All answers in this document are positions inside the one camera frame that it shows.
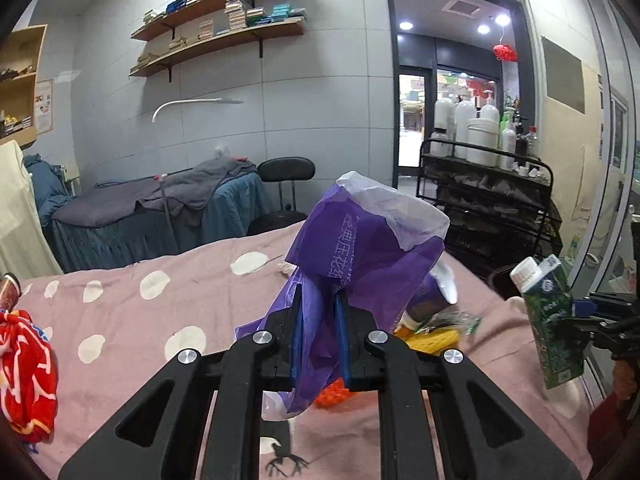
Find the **green milk carton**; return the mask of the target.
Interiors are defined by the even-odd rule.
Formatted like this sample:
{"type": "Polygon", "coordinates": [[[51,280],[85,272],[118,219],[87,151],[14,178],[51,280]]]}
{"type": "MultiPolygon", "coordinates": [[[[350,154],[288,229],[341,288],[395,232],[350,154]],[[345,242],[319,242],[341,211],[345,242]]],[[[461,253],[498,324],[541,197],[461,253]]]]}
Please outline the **green milk carton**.
{"type": "Polygon", "coordinates": [[[541,262],[527,257],[514,266],[510,278],[525,302],[546,388],[579,377],[584,372],[584,349],[559,332],[560,322],[574,314],[561,260],[556,255],[541,262]]]}

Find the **purple plastic bag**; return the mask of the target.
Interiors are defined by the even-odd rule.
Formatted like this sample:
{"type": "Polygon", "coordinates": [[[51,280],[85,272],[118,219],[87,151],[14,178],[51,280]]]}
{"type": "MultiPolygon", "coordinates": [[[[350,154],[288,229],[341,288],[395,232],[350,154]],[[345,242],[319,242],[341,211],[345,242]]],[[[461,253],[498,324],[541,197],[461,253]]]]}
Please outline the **purple plastic bag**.
{"type": "Polygon", "coordinates": [[[299,229],[285,260],[295,270],[269,310],[302,293],[300,364],[292,391],[266,392],[262,417],[280,422],[306,411],[340,376],[334,298],[370,312],[391,332],[444,252],[450,220],[433,205],[349,171],[299,229]]]}

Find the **orange foam fruit net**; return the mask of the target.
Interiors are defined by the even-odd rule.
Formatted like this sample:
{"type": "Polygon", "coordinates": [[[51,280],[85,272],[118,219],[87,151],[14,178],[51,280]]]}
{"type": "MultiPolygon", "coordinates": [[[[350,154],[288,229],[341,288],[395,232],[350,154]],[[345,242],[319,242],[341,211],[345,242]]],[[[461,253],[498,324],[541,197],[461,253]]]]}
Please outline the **orange foam fruit net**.
{"type": "Polygon", "coordinates": [[[345,386],[342,378],[338,378],[335,382],[332,382],[332,384],[329,384],[326,388],[322,389],[314,399],[314,404],[319,408],[333,408],[334,406],[349,400],[353,396],[356,396],[356,393],[351,392],[349,388],[345,386]]]}

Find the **yellow foam fruit net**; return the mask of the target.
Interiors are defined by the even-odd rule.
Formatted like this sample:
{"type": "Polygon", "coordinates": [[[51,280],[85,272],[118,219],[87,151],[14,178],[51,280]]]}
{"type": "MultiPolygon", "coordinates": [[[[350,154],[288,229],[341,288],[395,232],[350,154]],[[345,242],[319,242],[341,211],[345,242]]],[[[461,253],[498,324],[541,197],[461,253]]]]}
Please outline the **yellow foam fruit net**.
{"type": "Polygon", "coordinates": [[[440,356],[448,349],[457,349],[459,332],[454,328],[438,328],[430,332],[419,332],[405,338],[405,343],[414,351],[440,356]]]}

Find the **purple yogurt cup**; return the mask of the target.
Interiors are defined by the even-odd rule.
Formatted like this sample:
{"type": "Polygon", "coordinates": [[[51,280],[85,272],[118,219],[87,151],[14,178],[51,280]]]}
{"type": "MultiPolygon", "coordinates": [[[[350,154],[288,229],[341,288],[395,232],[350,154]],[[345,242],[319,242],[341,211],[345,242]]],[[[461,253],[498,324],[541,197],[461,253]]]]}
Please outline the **purple yogurt cup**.
{"type": "Polygon", "coordinates": [[[440,290],[436,278],[432,274],[427,274],[407,304],[405,311],[402,312],[400,325],[415,332],[435,314],[450,306],[451,304],[440,290]]]}

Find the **clear green plastic wrapper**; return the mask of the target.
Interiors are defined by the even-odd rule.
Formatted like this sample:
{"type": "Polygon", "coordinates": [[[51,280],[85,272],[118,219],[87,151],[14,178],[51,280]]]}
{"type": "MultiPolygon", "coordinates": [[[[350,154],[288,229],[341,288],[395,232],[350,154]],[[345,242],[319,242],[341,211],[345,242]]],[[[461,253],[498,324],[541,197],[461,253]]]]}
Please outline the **clear green plastic wrapper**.
{"type": "Polygon", "coordinates": [[[459,310],[445,309],[435,313],[418,330],[420,333],[431,333],[434,330],[457,330],[465,335],[473,335],[480,327],[483,318],[480,315],[459,310]]]}

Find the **black round stool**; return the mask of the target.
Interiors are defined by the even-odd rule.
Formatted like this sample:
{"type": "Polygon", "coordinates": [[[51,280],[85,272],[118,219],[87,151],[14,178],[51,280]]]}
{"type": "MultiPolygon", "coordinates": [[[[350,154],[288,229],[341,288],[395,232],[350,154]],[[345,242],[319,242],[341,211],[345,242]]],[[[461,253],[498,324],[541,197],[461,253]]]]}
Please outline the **black round stool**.
{"type": "Polygon", "coordinates": [[[314,177],[316,166],[312,160],[302,156],[272,158],[262,162],[257,172],[262,182],[278,186],[279,207],[250,222],[248,236],[284,229],[307,218],[297,209],[295,185],[314,177]]]}

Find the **pink polka dot bedspread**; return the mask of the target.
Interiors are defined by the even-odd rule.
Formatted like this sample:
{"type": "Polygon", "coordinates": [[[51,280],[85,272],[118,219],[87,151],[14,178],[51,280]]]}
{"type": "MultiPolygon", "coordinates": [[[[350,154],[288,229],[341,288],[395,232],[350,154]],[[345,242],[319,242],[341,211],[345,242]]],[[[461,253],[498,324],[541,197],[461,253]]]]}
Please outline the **pink polka dot bedspread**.
{"type": "MultiPolygon", "coordinates": [[[[180,350],[229,348],[239,326],[261,318],[285,278],[280,262],[296,226],[221,240],[116,270],[23,280],[18,304],[58,360],[58,414],[32,457],[50,478],[180,350]]],[[[450,269],[458,305],[480,316],[460,348],[588,474],[590,407],[579,380],[544,386],[524,304],[505,300],[461,262],[450,269]]]]}

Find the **blue massage bed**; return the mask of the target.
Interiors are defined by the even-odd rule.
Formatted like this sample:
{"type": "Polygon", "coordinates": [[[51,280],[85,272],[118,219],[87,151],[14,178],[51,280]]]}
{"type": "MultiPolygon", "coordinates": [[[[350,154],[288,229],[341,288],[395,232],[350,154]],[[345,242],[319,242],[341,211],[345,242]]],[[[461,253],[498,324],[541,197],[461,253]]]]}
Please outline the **blue massage bed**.
{"type": "Polygon", "coordinates": [[[222,184],[207,203],[201,224],[188,226],[168,212],[137,204],[144,192],[168,174],[105,182],[73,196],[63,185],[61,167],[37,155],[26,156],[25,166],[35,185],[44,237],[66,273],[122,268],[243,237],[250,222],[270,211],[257,171],[222,184]]]}

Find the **large white tub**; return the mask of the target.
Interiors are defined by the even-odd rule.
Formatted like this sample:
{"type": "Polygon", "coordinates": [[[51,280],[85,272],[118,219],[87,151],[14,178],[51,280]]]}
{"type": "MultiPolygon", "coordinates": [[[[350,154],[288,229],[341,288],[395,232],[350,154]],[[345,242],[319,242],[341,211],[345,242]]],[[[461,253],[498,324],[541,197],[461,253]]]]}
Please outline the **large white tub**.
{"type": "Polygon", "coordinates": [[[466,160],[486,167],[497,165],[498,122],[488,118],[472,118],[468,125],[468,143],[466,160]]]}

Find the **white pump bottle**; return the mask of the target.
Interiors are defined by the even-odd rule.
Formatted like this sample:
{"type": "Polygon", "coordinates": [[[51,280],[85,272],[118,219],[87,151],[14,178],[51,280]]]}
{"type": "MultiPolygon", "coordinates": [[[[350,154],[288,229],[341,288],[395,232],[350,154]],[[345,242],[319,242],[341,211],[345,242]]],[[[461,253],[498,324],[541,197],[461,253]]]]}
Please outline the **white pump bottle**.
{"type": "Polygon", "coordinates": [[[484,93],[486,94],[486,101],[480,109],[480,118],[498,122],[500,120],[500,112],[496,107],[495,92],[485,90],[484,93]]]}

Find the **red patterned cloth bundle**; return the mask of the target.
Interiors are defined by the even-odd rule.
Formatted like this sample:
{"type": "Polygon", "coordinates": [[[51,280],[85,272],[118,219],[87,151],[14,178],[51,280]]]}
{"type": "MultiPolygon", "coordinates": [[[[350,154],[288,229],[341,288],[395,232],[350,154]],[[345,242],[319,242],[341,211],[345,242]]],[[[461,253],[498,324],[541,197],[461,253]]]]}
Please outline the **red patterned cloth bundle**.
{"type": "Polygon", "coordinates": [[[58,368],[50,341],[24,310],[1,311],[1,414],[28,444],[52,437],[58,368]]]}

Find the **cream hanging cloth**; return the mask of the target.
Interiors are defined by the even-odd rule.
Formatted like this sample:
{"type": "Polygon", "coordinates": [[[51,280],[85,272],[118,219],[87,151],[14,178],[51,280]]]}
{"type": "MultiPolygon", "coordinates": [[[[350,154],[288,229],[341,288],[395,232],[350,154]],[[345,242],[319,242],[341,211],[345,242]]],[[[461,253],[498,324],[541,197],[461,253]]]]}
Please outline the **cream hanging cloth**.
{"type": "Polygon", "coordinates": [[[0,148],[0,258],[1,273],[21,282],[63,273],[43,235],[34,187],[15,141],[0,148]]]}

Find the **red hanging ornament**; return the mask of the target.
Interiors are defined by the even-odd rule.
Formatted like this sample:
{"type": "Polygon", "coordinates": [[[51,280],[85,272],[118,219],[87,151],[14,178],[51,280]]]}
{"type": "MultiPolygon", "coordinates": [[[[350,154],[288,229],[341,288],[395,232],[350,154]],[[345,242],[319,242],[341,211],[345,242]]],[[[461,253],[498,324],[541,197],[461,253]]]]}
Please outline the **red hanging ornament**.
{"type": "Polygon", "coordinates": [[[495,57],[501,62],[518,62],[518,52],[516,52],[510,44],[495,44],[492,47],[492,52],[494,52],[495,57]]]}

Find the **wooden cabinet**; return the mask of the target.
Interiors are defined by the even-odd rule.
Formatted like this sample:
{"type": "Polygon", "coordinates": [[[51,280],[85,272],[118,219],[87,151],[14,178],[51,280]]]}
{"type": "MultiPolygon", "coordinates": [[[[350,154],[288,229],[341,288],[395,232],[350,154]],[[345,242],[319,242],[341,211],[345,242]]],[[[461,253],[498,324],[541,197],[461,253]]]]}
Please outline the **wooden cabinet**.
{"type": "Polygon", "coordinates": [[[1,45],[1,143],[14,140],[30,148],[37,140],[35,98],[38,68],[47,26],[11,32],[1,45]]]}

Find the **lower wooden wall shelf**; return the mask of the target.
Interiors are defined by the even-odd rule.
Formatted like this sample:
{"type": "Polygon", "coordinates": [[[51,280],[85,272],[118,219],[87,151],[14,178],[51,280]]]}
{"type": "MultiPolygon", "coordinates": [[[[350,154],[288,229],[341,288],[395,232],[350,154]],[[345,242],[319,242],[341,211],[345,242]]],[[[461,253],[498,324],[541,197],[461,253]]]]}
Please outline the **lower wooden wall shelf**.
{"type": "Polygon", "coordinates": [[[190,61],[192,58],[239,47],[243,44],[251,44],[252,42],[258,43],[259,56],[262,56],[265,41],[302,36],[304,32],[305,19],[302,16],[287,18],[282,22],[247,27],[236,32],[226,32],[210,39],[194,42],[194,44],[187,44],[180,49],[169,51],[158,58],[154,58],[154,60],[142,66],[133,67],[129,71],[129,76],[148,78],[163,70],[171,72],[175,65],[190,61]]]}

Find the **wooden wall shelf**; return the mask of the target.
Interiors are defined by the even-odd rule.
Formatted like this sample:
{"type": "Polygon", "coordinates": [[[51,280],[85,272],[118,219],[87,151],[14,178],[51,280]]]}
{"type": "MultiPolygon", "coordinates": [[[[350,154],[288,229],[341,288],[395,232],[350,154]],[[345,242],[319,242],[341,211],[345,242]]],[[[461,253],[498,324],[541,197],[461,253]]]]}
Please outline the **wooden wall shelf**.
{"type": "Polygon", "coordinates": [[[275,6],[268,13],[262,6],[257,5],[257,1],[172,0],[163,10],[146,12],[143,17],[143,25],[131,34],[131,38],[150,41],[164,32],[174,34],[178,26],[218,11],[224,11],[228,15],[231,30],[280,22],[291,16],[299,18],[303,15],[302,11],[292,11],[287,4],[275,6]]]}
{"type": "Polygon", "coordinates": [[[154,60],[142,66],[133,67],[129,71],[129,76],[148,78],[163,70],[171,72],[175,65],[190,61],[192,58],[239,47],[243,44],[251,44],[252,42],[258,43],[259,56],[262,56],[265,41],[302,36],[304,32],[305,19],[302,16],[287,18],[282,22],[247,27],[236,32],[226,32],[210,39],[194,42],[194,44],[187,44],[180,49],[169,51],[158,58],[154,58],[154,60]]]}

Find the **upper wooden wall shelf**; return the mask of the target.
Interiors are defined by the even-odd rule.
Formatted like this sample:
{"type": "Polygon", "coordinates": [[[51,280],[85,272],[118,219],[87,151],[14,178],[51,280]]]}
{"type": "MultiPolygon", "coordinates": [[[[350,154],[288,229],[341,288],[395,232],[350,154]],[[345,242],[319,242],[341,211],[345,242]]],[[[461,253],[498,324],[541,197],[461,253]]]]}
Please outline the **upper wooden wall shelf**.
{"type": "Polygon", "coordinates": [[[143,25],[131,34],[131,38],[150,41],[164,32],[174,34],[178,26],[218,11],[224,11],[228,15],[231,30],[280,22],[291,16],[299,18],[303,15],[302,11],[292,11],[287,4],[275,6],[268,13],[262,6],[257,5],[257,1],[172,0],[163,10],[146,12],[143,17],[143,25]]]}

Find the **wall poster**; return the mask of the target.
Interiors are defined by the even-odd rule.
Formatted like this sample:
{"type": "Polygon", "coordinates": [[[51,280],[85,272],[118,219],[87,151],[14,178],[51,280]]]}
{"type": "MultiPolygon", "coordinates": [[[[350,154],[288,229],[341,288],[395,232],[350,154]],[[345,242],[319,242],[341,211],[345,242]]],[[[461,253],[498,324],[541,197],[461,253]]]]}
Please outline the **wall poster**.
{"type": "Polygon", "coordinates": [[[38,81],[35,86],[34,122],[38,136],[53,130],[53,87],[52,79],[38,81]]]}

